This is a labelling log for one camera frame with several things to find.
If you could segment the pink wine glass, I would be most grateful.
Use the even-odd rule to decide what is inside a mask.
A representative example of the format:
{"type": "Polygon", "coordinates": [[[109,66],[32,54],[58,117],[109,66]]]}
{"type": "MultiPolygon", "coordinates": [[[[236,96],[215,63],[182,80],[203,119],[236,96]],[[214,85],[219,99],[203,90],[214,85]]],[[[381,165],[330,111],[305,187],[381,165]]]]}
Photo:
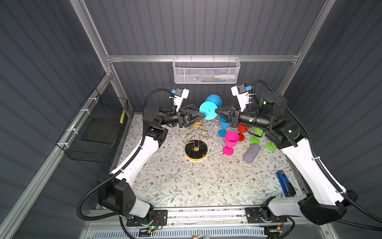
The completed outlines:
{"type": "Polygon", "coordinates": [[[223,153],[225,155],[233,155],[234,147],[238,144],[240,136],[234,131],[229,131],[225,135],[225,147],[223,148],[223,153]]]}

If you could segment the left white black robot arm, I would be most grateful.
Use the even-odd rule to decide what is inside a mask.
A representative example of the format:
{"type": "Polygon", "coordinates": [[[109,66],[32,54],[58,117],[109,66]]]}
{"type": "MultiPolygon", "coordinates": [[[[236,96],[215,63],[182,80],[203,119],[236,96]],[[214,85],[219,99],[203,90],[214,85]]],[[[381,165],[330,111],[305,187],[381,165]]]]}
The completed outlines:
{"type": "Polygon", "coordinates": [[[135,216],[151,221],[154,206],[137,198],[132,186],[147,160],[166,140],[168,129],[163,125],[178,124],[188,127],[205,118],[195,107],[183,106],[178,112],[163,112],[147,105],[143,112],[143,136],[131,154],[111,173],[111,180],[97,190],[98,204],[118,216],[135,216]]]}

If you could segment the blue wine glass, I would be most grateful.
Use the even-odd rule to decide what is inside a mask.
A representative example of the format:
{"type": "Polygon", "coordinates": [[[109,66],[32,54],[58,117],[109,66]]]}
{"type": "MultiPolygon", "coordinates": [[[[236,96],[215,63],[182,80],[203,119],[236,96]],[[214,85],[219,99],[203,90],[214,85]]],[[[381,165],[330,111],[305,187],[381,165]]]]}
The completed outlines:
{"type": "Polygon", "coordinates": [[[205,114],[205,120],[213,120],[218,114],[216,109],[222,106],[222,98],[218,95],[209,95],[205,102],[200,105],[199,112],[205,114]]]}
{"type": "Polygon", "coordinates": [[[218,136],[221,138],[225,138],[225,135],[227,134],[227,129],[229,128],[229,123],[223,123],[221,122],[220,130],[218,131],[218,136]]]}

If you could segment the green wine glass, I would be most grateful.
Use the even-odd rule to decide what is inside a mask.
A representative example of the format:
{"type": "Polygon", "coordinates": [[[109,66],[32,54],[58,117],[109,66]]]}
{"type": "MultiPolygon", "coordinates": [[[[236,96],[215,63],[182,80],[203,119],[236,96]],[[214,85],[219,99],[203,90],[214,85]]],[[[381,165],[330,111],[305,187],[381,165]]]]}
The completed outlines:
{"type": "Polygon", "coordinates": [[[277,150],[277,146],[273,142],[267,142],[265,144],[265,148],[269,152],[275,152],[277,150]]]}
{"type": "Polygon", "coordinates": [[[260,129],[260,128],[254,128],[253,129],[253,133],[251,133],[251,137],[250,137],[250,143],[251,144],[260,144],[261,140],[260,138],[265,134],[264,130],[263,129],[260,129]]]}

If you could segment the red wine glass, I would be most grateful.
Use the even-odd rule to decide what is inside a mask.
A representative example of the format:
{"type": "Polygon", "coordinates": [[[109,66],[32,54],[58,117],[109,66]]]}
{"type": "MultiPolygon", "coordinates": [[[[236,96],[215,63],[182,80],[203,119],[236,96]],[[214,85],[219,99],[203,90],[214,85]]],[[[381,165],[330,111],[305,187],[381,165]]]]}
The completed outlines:
{"type": "Polygon", "coordinates": [[[249,127],[244,124],[239,124],[237,129],[239,131],[239,141],[244,141],[245,140],[244,133],[246,133],[249,130],[249,127]]]}

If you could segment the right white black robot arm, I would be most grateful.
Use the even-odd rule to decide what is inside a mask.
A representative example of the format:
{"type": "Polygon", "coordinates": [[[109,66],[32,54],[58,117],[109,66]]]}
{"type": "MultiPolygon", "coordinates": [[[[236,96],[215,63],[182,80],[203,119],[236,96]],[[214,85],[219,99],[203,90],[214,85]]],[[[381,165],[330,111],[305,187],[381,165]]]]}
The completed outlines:
{"type": "Polygon", "coordinates": [[[277,92],[264,92],[256,110],[227,106],[216,109],[232,127],[239,124],[264,130],[266,137],[280,149],[295,166],[308,192],[299,197],[272,196],[261,204],[259,214],[265,222],[276,217],[305,217],[316,225],[340,220],[350,201],[347,190],[327,171],[313,154],[307,133],[295,121],[284,118],[287,99],[277,92]]]}

